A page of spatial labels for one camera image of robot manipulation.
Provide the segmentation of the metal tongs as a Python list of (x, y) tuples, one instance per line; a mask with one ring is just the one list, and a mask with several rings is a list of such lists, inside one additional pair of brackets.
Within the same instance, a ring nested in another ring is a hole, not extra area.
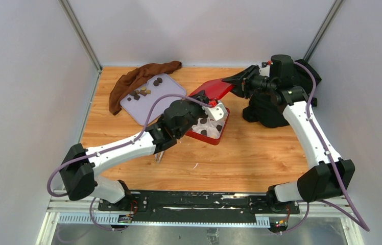
[(161, 152), (155, 154), (155, 162), (156, 163), (160, 163), (161, 162), (164, 153), (165, 153), (165, 151), (161, 151)]

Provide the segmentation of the red chocolate box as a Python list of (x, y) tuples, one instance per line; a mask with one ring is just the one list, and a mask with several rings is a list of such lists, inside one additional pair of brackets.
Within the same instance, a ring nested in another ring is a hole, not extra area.
[(218, 121), (212, 120), (209, 117), (199, 118), (197, 124), (193, 125), (185, 135), (208, 144), (218, 145), (225, 131), (230, 114), (230, 110), (228, 108), (226, 110), (226, 115)]

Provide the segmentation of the red box lid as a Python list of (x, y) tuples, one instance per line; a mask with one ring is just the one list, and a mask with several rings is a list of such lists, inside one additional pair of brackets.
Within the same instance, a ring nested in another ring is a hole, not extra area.
[(196, 88), (189, 94), (189, 96), (193, 96), (201, 91), (204, 91), (204, 94), (210, 100), (221, 100), (227, 93), (232, 90), (233, 87), (233, 84), (223, 82), (222, 79), (209, 80)]

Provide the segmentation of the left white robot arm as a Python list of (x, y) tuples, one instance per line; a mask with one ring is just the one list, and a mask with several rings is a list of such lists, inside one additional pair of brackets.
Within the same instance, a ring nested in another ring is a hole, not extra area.
[(156, 122), (147, 119), (143, 129), (128, 138), (110, 144), (84, 148), (72, 145), (61, 165), (51, 174), (59, 174), (64, 196), (71, 201), (93, 197), (109, 201), (117, 210), (130, 207), (130, 191), (123, 181), (112, 181), (101, 173), (123, 162), (161, 153), (173, 147), (201, 118), (220, 121), (227, 108), (221, 101), (210, 100), (203, 92), (191, 97), (175, 94), (173, 101)]

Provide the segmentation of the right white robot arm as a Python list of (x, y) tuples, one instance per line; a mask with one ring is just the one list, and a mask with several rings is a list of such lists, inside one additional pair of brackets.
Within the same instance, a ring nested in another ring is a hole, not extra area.
[(233, 85), (232, 92), (248, 99), (258, 92), (267, 94), (272, 104), (294, 130), (306, 156), (308, 171), (297, 181), (268, 189), (266, 206), (279, 213), (287, 202), (314, 202), (345, 196), (355, 172), (350, 159), (344, 159), (323, 133), (312, 109), (317, 81), (312, 72), (289, 55), (273, 55), (266, 63), (269, 74), (251, 65), (223, 78)]

